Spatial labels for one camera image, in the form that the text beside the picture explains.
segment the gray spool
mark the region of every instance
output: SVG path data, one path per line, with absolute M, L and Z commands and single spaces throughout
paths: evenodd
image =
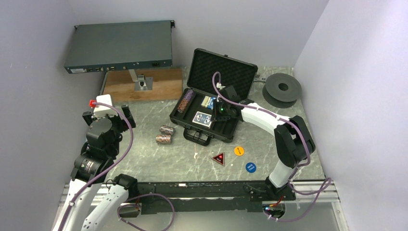
M 302 86 L 293 76 L 276 73 L 267 78 L 262 95 L 272 106 L 288 108 L 302 95 Z

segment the case handle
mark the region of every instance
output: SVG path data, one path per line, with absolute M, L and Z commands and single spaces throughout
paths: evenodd
M 188 133 L 188 131 L 189 131 L 188 128 L 184 128 L 183 135 L 184 135 L 184 138 L 186 138 L 186 140 L 195 142 L 195 143 L 200 144 L 200 145 L 202 145 L 202 146 L 207 146 L 207 145 L 210 144 L 210 141 L 211 141 L 211 137 L 210 137 L 210 136 L 207 136 L 207 140 L 203 140 L 203 139 L 200 138 L 200 137 L 201 137 L 201 132 L 196 131 L 195 134 L 194 134 L 194 136 L 192 136 L 192 135 L 190 135 L 190 134 Z

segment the wooden board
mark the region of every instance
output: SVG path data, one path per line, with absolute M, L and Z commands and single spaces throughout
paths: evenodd
M 110 94 L 115 102 L 140 100 L 177 100 L 182 94 L 183 75 L 180 68 L 139 69 L 137 75 L 153 77 L 153 89 L 135 91 L 129 71 L 111 71 L 106 79 L 104 94 Z

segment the poker chip stack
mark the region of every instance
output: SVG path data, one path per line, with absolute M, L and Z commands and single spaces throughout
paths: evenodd
M 189 104 L 189 101 L 191 100 L 192 96 L 194 94 L 194 91 L 191 89 L 188 89 L 187 93 L 184 95 L 183 99 L 181 100 L 180 104 L 178 105 L 177 111 L 180 113 L 183 113 L 184 110 L 187 107 L 187 104 Z
M 171 144 L 171 142 L 173 141 L 172 135 L 174 135 L 174 132 L 176 132 L 176 130 L 172 127 L 162 125 L 160 126 L 159 131 L 162 134 L 156 136 L 156 143 L 157 144 Z

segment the blue round sticker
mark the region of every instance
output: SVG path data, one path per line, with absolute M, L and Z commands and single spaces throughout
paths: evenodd
M 249 162 L 248 164 L 246 164 L 245 169 L 246 169 L 248 172 L 253 173 L 253 172 L 256 171 L 256 165 L 255 165 L 254 163 L 252 163 L 252 162 Z

